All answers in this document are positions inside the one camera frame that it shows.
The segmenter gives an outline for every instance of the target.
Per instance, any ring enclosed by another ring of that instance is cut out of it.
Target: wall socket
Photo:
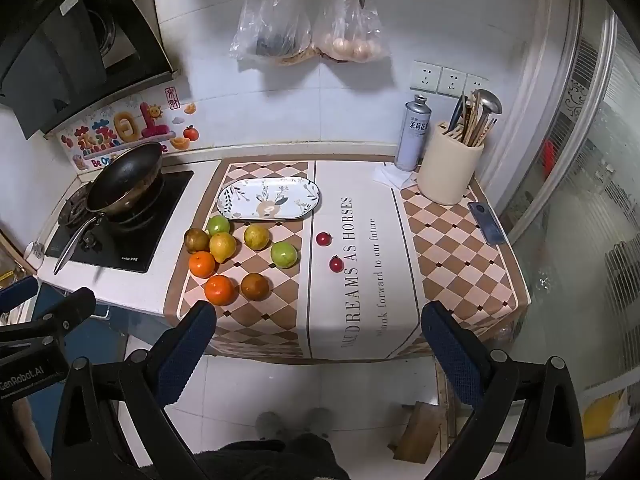
[[[471,92],[479,88],[486,88],[487,79],[479,75],[467,74],[465,83],[465,95],[470,96]]]
[[[411,66],[409,86],[415,90],[436,93],[441,72],[440,66],[414,61]]]
[[[460,97],[465,89],[466,74],[444,67],[438,84],[438,94]]]

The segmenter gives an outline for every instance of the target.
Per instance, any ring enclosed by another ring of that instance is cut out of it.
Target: plastic bag
[[[231,56],[285,64],[290,64],[295,56],[306,59],[311,22],[305,3],[305,0],[245,0]]]
[[[366,63],[389,56],[371,0],[324,0],[314,25],[314,46],[338,61]]]

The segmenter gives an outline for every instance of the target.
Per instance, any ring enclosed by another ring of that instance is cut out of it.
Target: tiled floor
[[[127,354],[148,345],[130,338]],[[376,364],[286,366],[204,356],[182,396],[166,408],[194,453],[256,438],[261,412],[278,413],[300,428],[306,412],[323,406],[335,415],[330,441],[352,480],[421,480],[439,458],[437,445],[426,465],[393,460],[387,444],[402,434],[401,404],[437,403],[432,358]],[[121,403],[120,423],[140,465],[149,458]]]

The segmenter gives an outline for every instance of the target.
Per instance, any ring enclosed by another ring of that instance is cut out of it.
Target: checkered pattern
[[[301,176],[307,178],[308,162],[264,162],[231,164],[220,189],[244,178]],[[207,216],[218,214],[217,199]],[[286,241],[302,250],[303,220],[260,222],[270,231],[273,242]],[[290,269],[279,269],[271,260],[271,245],[255,252],[244,243],[244,231],[249,222],[232,221],[232,233],[238,241],[236,254],[221,264],[223,274],[238,287],[251,272],[259,272],[271,282],[271,294],[263,301],[248,301],[242,294],[229,306],[215,307],[218,326],[212,345],[217,352],[237,357],[301,358],[302,350],[296,333],[296,303],[300,262]],[[180,311],[181,318],[198,301],[206,300],[203,285],[207,280],[188,273]]]
[[[454,206],[432,202],[417,186],[401,196],[427,300],[441,301],[462,328],[476,335],[513,312],[516,296],[502,256],[486,244],[467,207],[478,201],[473,192],[469,189]],[[427,352],[429,346],[420,335],[400,356]]]

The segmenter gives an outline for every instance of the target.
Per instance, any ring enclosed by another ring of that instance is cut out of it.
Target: oval plate
[[[220,192],[218,211],[230,220],[295,220],[319,202],[318,186],[306,178],[246,178]]]

